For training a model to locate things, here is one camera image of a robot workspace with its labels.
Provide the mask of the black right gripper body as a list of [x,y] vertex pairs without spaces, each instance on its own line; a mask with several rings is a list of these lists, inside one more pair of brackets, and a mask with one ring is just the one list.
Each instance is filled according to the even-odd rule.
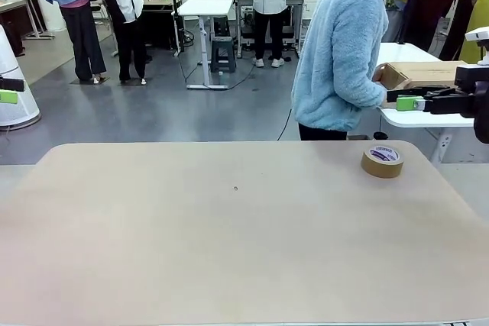
[[474,119],[474,133],[488,143],[488,66],[465,64],[455,72],[455,85],[465,98],[461,115]]

